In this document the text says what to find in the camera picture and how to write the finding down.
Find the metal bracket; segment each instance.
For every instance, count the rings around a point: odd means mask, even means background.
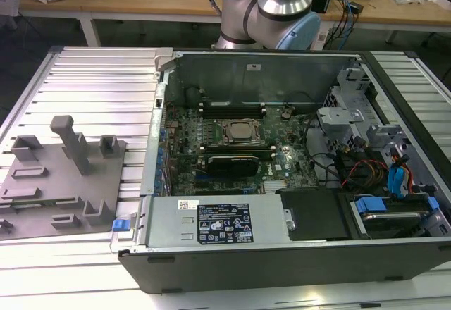
[[[296,223],[293,221],[291,210],[283,209],[283,215],[285,216],[285,222],[287,224],[288,231],[295,231]]]
[[[372,147],[383,148],[389,143],[396,143],[404,135],[399,125],[371,125],[366,131]]]
[[[158,48],[155,53],[155,69],[162,72],[173,66],[175,54],[173,48]]]

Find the blue cable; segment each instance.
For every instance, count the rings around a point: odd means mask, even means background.
[[[349,11],[349,15],[348,18],[353,18],[354,16],[352,15],[351,12],[351,5],[349,3],[348,0],[344,0],[346,2],[346,6],[347,6],[347,10]],[[351,34],[352,31],[352,24],[350,24],[350,26],[348,27],[347,31],[346,31],[346,36],[345,38],[341,41],[340,46],[338,47],[338,50],[341,51],[341,49],[344,47],[344,45],[346,44],[347,38],[349,37],[349,35]]]
[[[352,16],[351,6],[350,6],[349,2],[348,2],[347,0],[339,0],[339,1],[343,1],[343,3],[346,4],[346,7],[348,8],[349,13],[350,13],[351,16]],[[349,27],[346,29],[345,33],[346,33],[346,34],[348,34],[348,33],[350,34],[350,31],[351,31],[351,26],[349,26]]]

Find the warning label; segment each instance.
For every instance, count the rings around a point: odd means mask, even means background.
[[[205,204],[197,206],[200,244],[251,243],[249,204]]]

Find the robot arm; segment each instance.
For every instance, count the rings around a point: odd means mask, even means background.
[[[311,0],[223,0],[219,49],[307,49],[321,20]]]

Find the metal case panel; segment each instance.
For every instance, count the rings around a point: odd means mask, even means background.
[[[130,254],[119,261],[149,294],[406,280],[451,259],[446,243]]]

